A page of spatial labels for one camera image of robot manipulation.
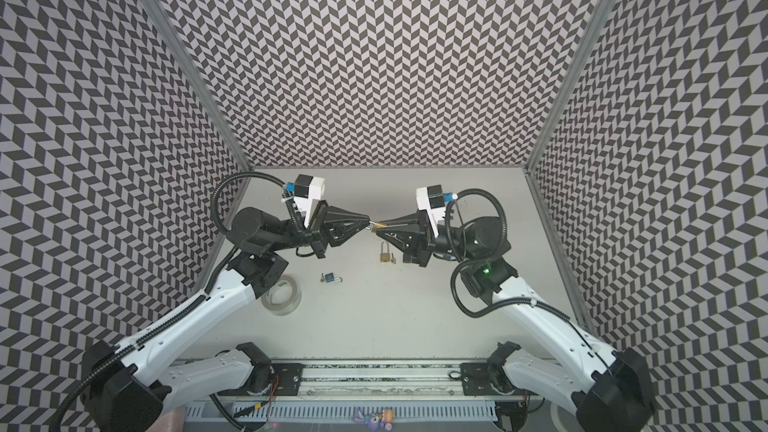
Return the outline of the large brass padlock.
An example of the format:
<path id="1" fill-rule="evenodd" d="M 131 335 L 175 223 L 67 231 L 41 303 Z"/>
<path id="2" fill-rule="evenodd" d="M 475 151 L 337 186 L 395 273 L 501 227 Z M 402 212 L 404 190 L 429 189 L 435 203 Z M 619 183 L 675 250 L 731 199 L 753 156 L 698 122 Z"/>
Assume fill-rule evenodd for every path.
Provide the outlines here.
<path id="1" fill-rule="evenodd" d="M 379 259 L 382 263 L 396 263 L 396 256 L 391 251 L 391 244 L 389 242 L 384 241 L 380 244 Z"/>

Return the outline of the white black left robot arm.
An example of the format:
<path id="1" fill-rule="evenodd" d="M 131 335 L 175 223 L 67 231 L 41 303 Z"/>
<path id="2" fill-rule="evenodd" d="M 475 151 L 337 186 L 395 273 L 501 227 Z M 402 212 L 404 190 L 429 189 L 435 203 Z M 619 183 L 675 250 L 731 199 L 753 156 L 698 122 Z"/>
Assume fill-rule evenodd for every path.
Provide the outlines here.
<path id="1" fill-rule="evenodd" d="M 220 197 L 230 183 L 243 179 L 278 186 L 287 219 L 247 207 L 224 222 Z M 230 251 L 204 285 L 168 315 L 114 345 L 99 341 L 88 348 L 81 379 L 54 412 L 50 430 L 61 430 L 76 402 L 102 431 L 145 431 L 161 416 L 204 396 L 269 386 L 271 360 L 251 342 L 210 359 L 173 364 L 225 318 L 268 295 L 289 264 L 281 251 L 309 247 L 322 259 L 328 248 L 368 227 L 367 215 L 329 205 L 324 191 L 324 179 L 308 175 L 292 182 L 257 171 L 223 178 L 211 193 L 209 212 L 216 229 L 231 243 Z"/>

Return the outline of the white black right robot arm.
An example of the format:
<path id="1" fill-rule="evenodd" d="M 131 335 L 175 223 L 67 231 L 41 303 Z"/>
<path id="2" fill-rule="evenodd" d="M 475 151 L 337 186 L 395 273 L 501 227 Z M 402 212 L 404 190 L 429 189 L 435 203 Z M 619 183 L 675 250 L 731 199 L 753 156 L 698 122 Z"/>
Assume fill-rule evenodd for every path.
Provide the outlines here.
<path id="1" fill-rule="evenodd" d="M 543 299 L 504 255 L 508 223 L 501 202 L 471 188 L 417 193 L 417 212 L 373 223 L 372 231 L 402 251 L 406 263 L 428 265 L 433 255 L 453 257 L 449 279 L 454 303 L 472 319 L 500 311 L 550 355 L 542 360 L 506 342 L 488 359 L 489 379 L 500 392 L 532 392 L 575 416 L 585 431 L 641 431 L 655 413 L 646 359 L 618 351 L 588 333 Z"/>

